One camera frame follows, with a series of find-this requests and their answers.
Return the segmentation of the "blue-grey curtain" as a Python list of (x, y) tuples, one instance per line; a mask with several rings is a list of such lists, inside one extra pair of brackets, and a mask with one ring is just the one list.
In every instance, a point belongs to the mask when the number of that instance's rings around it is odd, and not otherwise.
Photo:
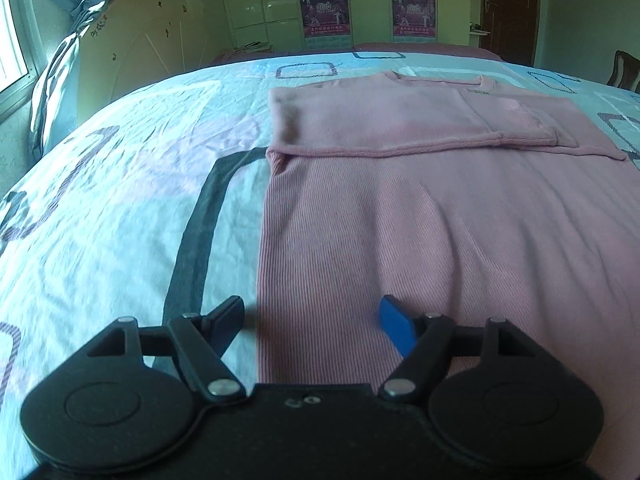
[(32, 92), (29, 148), (40, 160), (77, 128), (80, 40), (110, 0), (50, 0), (66, 12), (70, 27), (44, 66)]

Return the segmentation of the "lower left poster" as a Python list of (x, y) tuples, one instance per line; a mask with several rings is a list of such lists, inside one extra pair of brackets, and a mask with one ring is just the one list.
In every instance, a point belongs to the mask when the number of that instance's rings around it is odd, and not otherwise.
[(306, 38), (350, 34), (348, 0), (299, 0)]

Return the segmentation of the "patterned light blue bedsheet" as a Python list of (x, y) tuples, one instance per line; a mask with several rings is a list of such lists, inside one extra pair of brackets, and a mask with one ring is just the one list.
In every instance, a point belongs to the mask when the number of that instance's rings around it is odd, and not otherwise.
[(186, 232), (205, 233), (198, 306), (239, 295), (256, 312), (276, 87), (393, 72), (482, 78), (573, 101), (624, 152), (639, 151), (639, 99), (561, 73), (436, 54), (314, 54), (204, 68), (97, 112), (1, 201), (1, 474), (35, 460), (20, 427), (30, 390), (114, 318), (156, 325)]

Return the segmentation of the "red checked bed cover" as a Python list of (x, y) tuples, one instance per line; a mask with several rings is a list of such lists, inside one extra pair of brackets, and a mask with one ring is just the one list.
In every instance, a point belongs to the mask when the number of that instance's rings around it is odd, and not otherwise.
[(355, 47), (351, 47), (349, 49), (337, 50), (333, 49), (307, 52), (224, 52), (218, 54), (216, 58), (214, 58), (210, 63), (210, 66), (262, 60), (263, 58), (287, 58), (288, 56), (295, 55), (334, 54), (347, 52), (357, 54), (364, 52), (375, 52), (379, 55), (382, 55), (383, 53), (421, 53), (456, 56), (457, 58), (479, 58), (480, 60), (502, 61), (502, 58), (500, 58), (498, 54), (477, 47), (455, 46), (454, 44), (439, 44), (438, 42), (435, 42), (434, 44), (386, 44), (385, 42), (371, 42), (370, 44), (357, 44)]

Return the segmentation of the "dark brown door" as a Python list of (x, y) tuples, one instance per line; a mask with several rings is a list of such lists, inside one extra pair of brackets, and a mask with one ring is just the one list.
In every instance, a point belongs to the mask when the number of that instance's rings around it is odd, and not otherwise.
[(503, 61), (532, 66), (536, 51), (540, 0), (480, 0), (480, 46)]

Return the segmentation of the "corner wall shelves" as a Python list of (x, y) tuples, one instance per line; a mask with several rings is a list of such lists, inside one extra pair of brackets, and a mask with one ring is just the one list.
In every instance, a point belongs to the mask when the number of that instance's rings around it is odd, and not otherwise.
[(478, 47), (480, 40), (489, 35), (483, 26), (484, 0), (470, 0), (470, 45)]

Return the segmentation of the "poster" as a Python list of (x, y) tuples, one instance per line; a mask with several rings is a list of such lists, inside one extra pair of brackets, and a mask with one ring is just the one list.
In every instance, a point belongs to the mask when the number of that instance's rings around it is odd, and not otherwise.
[(299, 0), (306, 38), (350, 34), (348, 0)]
[(436, 0), (392, 0), (395, 37), (434, 38)]

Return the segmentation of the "window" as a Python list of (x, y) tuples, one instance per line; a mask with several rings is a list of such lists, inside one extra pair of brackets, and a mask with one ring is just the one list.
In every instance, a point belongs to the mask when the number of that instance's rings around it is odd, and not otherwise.
[(1, 120), (32, 95), (38, 77), (27, 10), (30, 0), (1, 0)]

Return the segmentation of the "lower right poster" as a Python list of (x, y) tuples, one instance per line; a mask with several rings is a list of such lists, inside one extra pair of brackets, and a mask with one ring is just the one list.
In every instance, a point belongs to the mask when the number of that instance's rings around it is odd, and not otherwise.
[(436, 0), (392, 0), (395, 37), (434, 38)]

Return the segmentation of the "stack of papers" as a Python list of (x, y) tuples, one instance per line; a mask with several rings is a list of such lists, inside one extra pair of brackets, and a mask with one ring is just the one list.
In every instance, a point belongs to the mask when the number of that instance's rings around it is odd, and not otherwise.
[(267, 41), (252, 41), (249, 44), (243, 44), (242, 46), (235, 47), (233, 49), (233, 54), (244, 55), (270, 52), (271, 49), (271, 44)]

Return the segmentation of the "pink sweater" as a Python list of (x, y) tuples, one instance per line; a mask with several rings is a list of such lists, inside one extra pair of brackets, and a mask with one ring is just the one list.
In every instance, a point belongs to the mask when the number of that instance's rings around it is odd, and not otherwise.
[(513, 322), (597, 393), (590, 462), (639, 474), (639, 173), (570, 100), (393, 72), (269, 93), (261, 382), (379, 385), (378, 325)]

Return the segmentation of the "dark wooden chair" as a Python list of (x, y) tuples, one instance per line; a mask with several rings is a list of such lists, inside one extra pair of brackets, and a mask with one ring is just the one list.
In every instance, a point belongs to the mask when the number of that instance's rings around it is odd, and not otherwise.
[(613, 58), (612, 74), (606, 84), (610, 87), (639, 92), (640, 60), (623, 50), (617, 50)]

